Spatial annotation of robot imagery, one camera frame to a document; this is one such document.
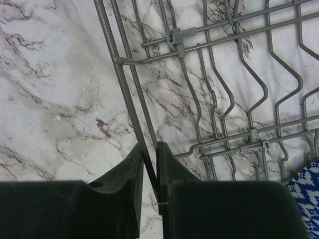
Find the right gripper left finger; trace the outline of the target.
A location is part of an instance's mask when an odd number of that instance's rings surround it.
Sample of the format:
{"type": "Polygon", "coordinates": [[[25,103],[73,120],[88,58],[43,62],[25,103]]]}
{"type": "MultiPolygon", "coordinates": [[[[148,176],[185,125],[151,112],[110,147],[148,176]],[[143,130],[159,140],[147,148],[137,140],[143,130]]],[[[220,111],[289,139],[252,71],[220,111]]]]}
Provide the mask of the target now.
{"type": "Polygon", "coordinates": [[[1,182],[3,239],[137,239],[143,159],[138,145],[92,181],[1,182]]]}

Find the grey wire dish rack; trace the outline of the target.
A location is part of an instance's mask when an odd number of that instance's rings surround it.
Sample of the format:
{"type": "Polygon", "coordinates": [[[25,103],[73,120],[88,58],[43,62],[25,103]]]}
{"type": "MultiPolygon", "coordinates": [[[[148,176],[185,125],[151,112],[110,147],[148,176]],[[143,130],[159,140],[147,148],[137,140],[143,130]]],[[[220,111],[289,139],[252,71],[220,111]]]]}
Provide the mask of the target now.
{"type": "Polygon", "coordinates": [[[238,14],[238,6],[236,4],[230,4],[229,1],[225,1],[225,11],[227,18],[224,21],[217,22],[214,24],[208,23],[208,5],[207,1],[203,2],[203,27],[193,27],[186,30],[180,30],[179,28],[166,28],[166,32],[169,33],[169,37],[157,39],[154,41],[144,40],[142,43],[143,48],[148,48],[152,45],[158,45],[160,43],[166,42],[168,45],[172,45],[175,50],[171,53],[159,55],[159,56],[148,56],[143,60],[135,60],[132,57],[130,45],[128,38],[124,29],[123,21],[119,11],[118,4],[115,0],[111,1],[113,13],[121,36],[122,44],[126,53],[125,57],[122,57],[118,53],[116,46],[116,41],[114,39],[112,29],[109,23],[107,12],[105,10],[104,3],[101,0],[94,2],[98,18],[103,30],[104,37],[106,39],[110,56],[114,65],[114,69],[117,75],[117,79],[120,84],[122,95],[128,109],[129,117],[133,125],[133,129],[137,138],[138,145],[142,150],[144,164],[146,166],[148,176],[152,183],[155,182],[156,176],[154,168],[151,163],[151,158],[149,155],[149,150],[146,145],[146,141],[143,135],[143,131],[137,116],[137,112],[132,100],[131,92],[127,83],[125,72],[123,67],[129,66],[131,75],[138,93],[138,97],[141,103],[143,115],[146,120],[146,125],[151,137],[151,143],[153,146],[157,146],[157,137],[152,124],[152,120],[149,114],[149,110],[146,104],[145,97],[143,95],[143,90],[140,84],[138,73],[136,67],[138,65],[146,65],[152,62],[157,62],[170,57],[177,57],[181,63],[181,69],[183,76],[188,80],[188,74],[186,70],[186,64],[184,58],[188,52],[197,52],[200,63],[200,70],[202,72],[203,81],[211,96],[212,102],[209,108],[209,115],[211,119],[212,131],[214,138],[209,141],[203,141],[200,134],[199,122],[202,117],[202,111],[200,106],[200,101],[196,95],[196,92],[192,85],[188,88],[191,93],[191,97],[194,100],[197,115],[194,120],[194,127],[196,133],[197,144],[192,145],[188,151],[179,153],[176,158],[185,158],[193,154],[195,150],[199,150],[201,156],[200,159],[203,161],[207,176],[216,180],[216,171],[214,167],[213,160],[219,156],[225,156],[231,165],[231,175],[234,176],[236,173],[236,166],[233,160],[233,154],[237,152],[252,152],[257,159],[255,165],[256,178],[258,180],[264,178],[269,180],[269,168],[266,161],[266,150],[272,143],[277,143],[282,152],[283,156],[279,160],[280,167],[280,180],[283,183],[289,181],[285,173],[285,162],[288,160],[288,152],[284,147],[283,142],[288,139],[296,137],[308,137],[310,134],[317,134],[317,129],[308,129],[308,123],[317,120],[318,116],[308,116],[306,101],[307,96],[303,96],[301,109],[302,117],[301,119],[296,119],[288,122],[280,121],[280,105],[291,97],[300,92],[303,88],[304,82],[302,77],[284,60],[278,57],[273,51],[273,39],[272,30],[281,27],[286,27],[289,25],[297,26],[298,43],[301,49],[305,50],[310,56],[318,58],[318,54],[311,49],[307,48],[303,44],[303,34],[302,34],[302,23],[306,20],[318,18],[319,14],[317,12],[310,14],[302,13],[303,2],[301,0],[293,0],[285,4],[277,6],[269,6],[268,4],[264,9],[259,11],[254,11],[247,15],[238,14]],[[259,33],[264,33],[267,36],[268,50],[271,56],[291,75],[293,75],[298,83],[295,90],[288,93],[282,99],[278,100],[274,105],[275,110],[275,123],[272,126],[265,128],[255,128],[253,126],[252,113],[257,107],[259,107],[269,96],[269,90],[265,82],[259,77],[259,75],[250,67],[250,65],[245,61],[244,49],[242,46],[242,39],[251,35],[256,35],[259,33]],[[229,116],[231,111],[235,107],[235,99],[229,86],[220,75],[213,55],[213,46],[220,45],[222,43],[234,41],[237,45],[240,62],[244,68],[249,72],[249,74],[255,79],[255,81],[262,88],[263,94],[259,101],[257,101],[249,110],[246,111],[248,117],[248,130],[243,133],[236,135],[229,135],[226,127],[226,118],[229,116]],[[207,49],[209,54],[209,63],[214,72],[214,75],[218,79],[219,83],[222,85],[224,91],[227,93],[228,99],[230,101],[229,107],[223,112],[220,118],[216,117],[216,110],[218,107],[216,92],[213,90],[205,68],[203,50],[207,49]]]}

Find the red blue patterned bowl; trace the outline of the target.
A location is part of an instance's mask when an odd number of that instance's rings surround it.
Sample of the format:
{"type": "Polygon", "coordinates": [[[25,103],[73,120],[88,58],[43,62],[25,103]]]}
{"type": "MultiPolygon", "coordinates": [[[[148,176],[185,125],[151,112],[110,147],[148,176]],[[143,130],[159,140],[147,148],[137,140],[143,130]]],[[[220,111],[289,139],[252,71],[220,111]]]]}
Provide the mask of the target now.
{"type": "Polygon", "coordinates": [[[288,183],[311,239],[319,237],[319,162],[314,161],[288,183]]]}

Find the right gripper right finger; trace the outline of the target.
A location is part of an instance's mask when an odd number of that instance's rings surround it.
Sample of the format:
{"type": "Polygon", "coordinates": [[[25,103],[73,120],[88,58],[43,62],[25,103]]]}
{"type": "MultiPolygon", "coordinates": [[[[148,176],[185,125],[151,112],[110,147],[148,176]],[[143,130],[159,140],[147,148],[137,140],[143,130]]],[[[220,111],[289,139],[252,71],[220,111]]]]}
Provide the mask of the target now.
{"type": "Polygon", "coordinates": [[[272,181],[201,181],[159,142],[159,213],[166,239],[307,239],[288,189],[272,181]]]}

